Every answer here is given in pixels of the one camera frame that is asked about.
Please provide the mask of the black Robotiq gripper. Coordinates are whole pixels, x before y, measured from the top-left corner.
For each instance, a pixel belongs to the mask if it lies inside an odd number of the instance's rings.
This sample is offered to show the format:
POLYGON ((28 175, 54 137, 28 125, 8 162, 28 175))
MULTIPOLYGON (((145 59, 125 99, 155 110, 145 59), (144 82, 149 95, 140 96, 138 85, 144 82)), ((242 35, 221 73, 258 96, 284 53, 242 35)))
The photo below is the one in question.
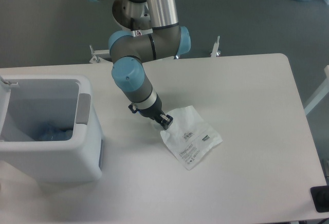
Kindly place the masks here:
POLYGON ((143 102, 132 102, 128 108, 134 114, 140 113, 143 117, 156 121, 163 129, 168 129, 173 122, 173 117, 162 111, 162 102, 158 95, 151 95, 143 102))

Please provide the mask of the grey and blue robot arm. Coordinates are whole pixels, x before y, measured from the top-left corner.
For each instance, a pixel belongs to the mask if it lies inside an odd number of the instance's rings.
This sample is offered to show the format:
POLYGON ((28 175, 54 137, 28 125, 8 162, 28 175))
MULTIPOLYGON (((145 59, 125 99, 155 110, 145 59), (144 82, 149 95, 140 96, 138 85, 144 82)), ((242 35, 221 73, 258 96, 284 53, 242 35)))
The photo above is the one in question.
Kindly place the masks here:
POLYGON ((180 26, 175 0, 117 0, 123 1, 121 11, 126 14, 129 6, 146 5, 150 33, 133 36, 137 30, 133 23, 137 16, 130 18, 127 30, 113 33, 108 40, 109 55, 113 68, 112 77, 131 104, 132 113, 140 113, 168 129, 173 118, 162 111, 162 102, 148 79, 143 63, 167 57, 180 56, 191 49, 188 29, 180 26))

